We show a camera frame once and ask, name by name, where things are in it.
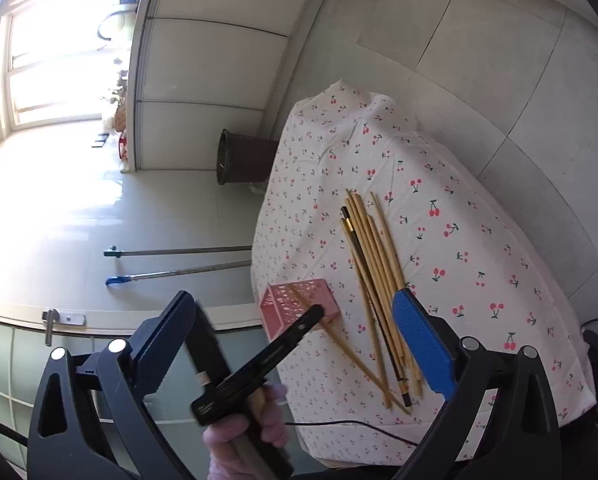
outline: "mop handle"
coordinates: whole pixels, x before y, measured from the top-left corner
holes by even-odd
[[[163,272],[147,272],[146,274],[128,274],[127,276],[112,276],[106,280],[106,285],[113,283],[136,282],[138,280],[150,280],[152,278],[165,278],[166,276],[181,276],[182,274],[196,274],[198,272],[211,272],[212,270],[236,269],[237,267],[248,267],[252,260],[243,262],[230,262],[227,264],[216,264],[206,267],[192,267],[191,269],[165,270]]]
[[[191,249],[155,249],[146,251],[118,251],[116,245],[113,245],[107,251],[103,251],[104,256],[159,256],[160,254],[202,254],[202,253],[229,253],[232,251],[250,251],[251,245],[237,245],[230,247],[198,247]]]

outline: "blue textured pad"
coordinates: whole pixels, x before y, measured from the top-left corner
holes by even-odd
[[[452,356],[404,290],[394,295],[393,317],[430,388],[450,399],[457,387]]]

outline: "hand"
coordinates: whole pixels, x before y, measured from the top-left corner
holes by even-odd
[[[263,442],[275,447],[284,447],[288,443],[288,435],[281,408],[277,400],[285,396],[287,388],[283,384],[263,387],[266,403],[261,410],[259,425]],[[230,441],[242,435],[248,429],[245,415],[229,415],[210,425],[204,431],[203,441],[210,451],[210,470],[208,480],[247,480],[253,479],[252,471],[237,455]]]

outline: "cherry print tablecloth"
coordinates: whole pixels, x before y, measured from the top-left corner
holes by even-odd
[[[259,297],[268,283],[326,279],[341,308],[338,329],[376,369],[339,225],[346,187],[370,210],[369,192],[380,198],[406,280],[431,314],[489,349],[537,348],[561,424],[594,405],[577,320],[519,227],[447,149],[413,133],[389,97],[344,81],[297,103],[288,117],[253,241]],[[385,409],[375,385],[323,330],[309,333],[279,374],[295,420],[364,420],[415,442],[443,402],[425,386],[422,397],[413,397],[412,415]],[[459,458],[474,453],[494,394],[484,397]],[[412,452],[363,426],[299,431],[310,454],[324,460],[399,465]]]

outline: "tile floor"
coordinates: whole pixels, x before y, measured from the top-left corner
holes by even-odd
[[[0,304],[160,310],[182,289],[205,306],[252,303],[249,268],[126,283],[108,276],[247,260],[250,253],[105,258],[119,249],[252,243],[263,197],[214,171],[120,174],[100,124],[28,130],[0,146]]]
[[[392,96],[598,316],[598,30],[553,0],[325,0],[275,131],[340,78]]]

